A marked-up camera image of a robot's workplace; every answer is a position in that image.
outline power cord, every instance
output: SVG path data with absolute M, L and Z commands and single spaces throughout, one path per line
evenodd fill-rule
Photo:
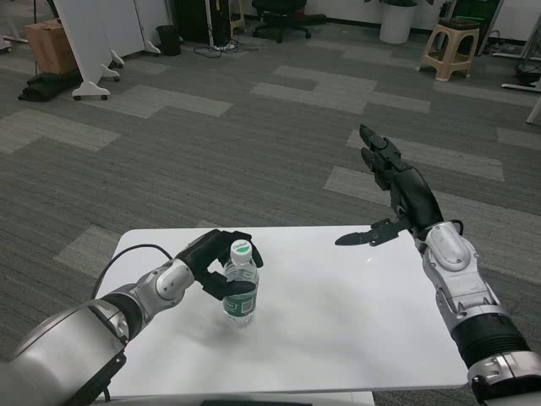
M 539 53 L 541 51 L 541 25 L 535 30 L 533 33 L 532 41 L 528 45 L 528 48 L 526 48 L 526 52 L 524 55 L 526 57 L 519 63 L 515 65 L 515 70 L 517 70 L 521 65 L 523 65 L 524 68 L 526 68 L 527 64 L 532 62 L 532 58 L 535 57 L 536 53 Z M 522 72 L 524 74 L 529 74 L 532 72 L 539 71 L 541 68 L 541 63 L 532 64 L 532 67 L 528 70 L 522 69 Z
M 209 36 L 212 36 L 212 27 L 210 25 L 207 25 L 207 30 L 209 31 Z M 237 52 L 250 52 L 250 51 L 259 51 L 262 48 L 258 47 L 247 47 L 246 44 L 243 44 L 240 41 L 240 34 L 237 31 L 237 39 L 231 38 L 229 41 L 230 44 L 234 45 L 233 49 L 214 49 L 211 47 L 197 47 L 196 45 L 190 45 L 190 44 L 184 44 L 185 47 L 191 47 L 192 52 L 196 55 L 200 55 L 205 58 L 209 59 L 218 59 L 221 58 L 222 54 L 232 54 Z
M 168 260 L 172 260 L 172 256 L 169 255 L 169 253 L 167 251 L 165 251 L 160 245 L 156 245 L 156 244 L 138 244 L 138 245 L 134 245 L 132 247 L 129 247 L 129 248 L 125 249 L 125 250 L 122 250 L 118 254 L 116 254 L 112 258 L 112 260 L 109 261 L 109 263 L 104 268 L 104 270 L 101 271 L 101 274 L 98 277 L 98 280 L 96 281 L 96 284 L 94 285 L 94 288 L 92 289 L 92 295 L 90 296 L 91 299 L 96 298 L 96 295 L 98 293 L 98 290 L 100 289 L 101 283 L 103 282 L 103 278 L 105 277 L 105 274 L 107 273 L 107 271 L 109 271 L 109 268 L 112 266 L 112 264 L 114 264 L 117 261 L 118 258 L 120 258 L 122 255 L 126 254 L 127 252 L 132 251 L 132 250 L 138 250 L 139 248 L 154 248 L 156 250 L 159 250 L 161 253 L 163 253 L 163 255 L 165 255 Z
M 451 222 L 452 222 L 453 224 L 457 224 L 457 225 L 458 225 L 458 227 L 459 227 L 458 233 L 459 233 L 460 235 L 463 235 L 463 234 L 464 234 L 464 223 L 463 223 L 461 220 L 456 220 L 456 219 L 455 219 L 455 220 L 451 220 Z

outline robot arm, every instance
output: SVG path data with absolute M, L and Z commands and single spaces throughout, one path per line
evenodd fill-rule
M 360 135 L 365 163 L 382 190 L 391 191 L 395 221 L 385 219 L 367 233 L 341 237 L 337 245 L 376 246 L 408 230 L 436 290 L 440 313 L 469 369 L 479 403 L 489 406 L 541 404 L 541 357 L 532 352 L 507 311 L 478 272 L 478 253 L 462 237 L 462 222 L 446 222 L 430 187 L 401 152 L 367 127 Z M 461 224 L 460 233 L 455 223 Z
M 41 323 L 10 362 L 0 364 L 0 393 L 7 399 L 3 404 L 90 404 L 126 363 L 124 350 L 129 341 L 158 313 L 178 305 L 194 281 L 219 300 L 253 290 L 252 283 L 228 283 L 221 274 L 208 272 L 214 260 L 227 262 L 236 239 L 251 240 L 251 236 L 213 230 L 137 283 Z M 255 246 L 254 260 L 258 267 L 263 266 Z

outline white planter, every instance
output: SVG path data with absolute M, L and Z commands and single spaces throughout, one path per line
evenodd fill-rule
M 398 7 L 385 4 L 381 21 L 380 40 L 389 44 L 403 44 L 409 37 L 415 18 L 415 7 Z

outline water bottle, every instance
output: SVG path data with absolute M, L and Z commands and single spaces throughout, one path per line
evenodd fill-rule
M 229 318 L 235 324 L 246 325 L 254 315 L 257 288 L 260 283 L 257 266 L 252 260 L 252 244 L 244 239 L 235 241 L 231 246 L 231 259 L 224 269 L 228 282 L 247 281 L 255 285 L 252 292 L 227 296 L 223 300 L 223 309 Z

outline black cable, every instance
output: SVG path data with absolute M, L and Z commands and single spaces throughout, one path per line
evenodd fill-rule
M 451 220 L 451 222 L 452 222 L 453 224 L 458 224 L 458 226 L 460 227 L 458 233 L 459 233 L 460 235 L 463 235 L 463 234 L 464 234 L 464 223 L 463 223 L 462 221 L 456 220 L 456 219 L 455 219 L 455 220 Z
M 118 258 L 120 258 L 122 255 L 126 254 L 127 252 L 129 252 L 131 250 L 137 250 L 139 248 L 155 248 L 155 249 L 159 250 L 161 253 L 163 253 L 163 255 L 165 255 L 168 260 L 172 260 L 172 257 L 169 255 L 169 253 L 167 251 L 165 251 L 160 245 L 156 245 L 156 244 L 139 244 L 139 245 L 134 245 L 133 247 L 129 247 L 129 248 L 123 250 L 123 251 L 120 251 L 118 254 L 116 254 L 112 258 L 112 260 L 109 261 L 109 263 L 107 264 L 105 269 L 103 271 L 101 271 L 101 274 L 98 277 L 98 280 L 96 281 L 96 284 L 94 285 L 94 288 L 92 289 L 92 295 L 90 296 L 92 299 L 96 298 L 98 290 L 100 289 L 100 286 L 101 286 L 101 282 L 103 281 L 103 278 L 105 277 L 105 274 L 107 273 L 107 271 L 109 271 L 109 268 L 112 266 L 112 264 L 114 264 L 117 261 Z
M 495 32 L 498 33 L 498 39 L 500 39 L 500 38 L 501 38 L 500 30 L 492 30 L 492 31 L 490 31 L 489 36 L 491 36 L 491 35 L 494 34 Z
M 216 52 L 216 49 L 212 49 L 211 47 L 208 47 L 208 48 L 199 47 L 199 48 L 194 48 L 194 53 L 196 55 L 200 55 L 202 57 L 209 58 L 209 59 L 218 59 L 223 54 L 223 50 L 220 50 L 220 53 L 218 55 L 211 56 L 211 55 L 207 55 L 206 53 L 202 53 L 201 50 L 206 50 L 208 52 Z
M 521 62 L 517 63 L 515 65 L 515 69 L 517 69 L 520 65 L 526 65 L 526 63 L 530 62 L 531 59 L 534 57 L 535 52 L 539 52 L 539 50 L 541 49 L 541 44 L 539 43 L 539 38 L 538 38 L 540 31 L 541 31 L 541 25 L 533 33 L 532 41 L 529 43 L 528 48 L 526 48 L 526 51 L 524 52 L 524 55 L 527 55 L 527 57 L 524 58 Z M 533 68 L 529 70 L 523 70 L 522 72 L 527 74 L 527 73 L 539 70 L 540 67 L 541 67 L 541 63 L 538 63 Z
M 105 401 L 106 402 L 111 402 L 111 394 L 109 393 L 109 388 L 108 387 L 106 387 L 103 390 L 103 396 L 105 396 Z

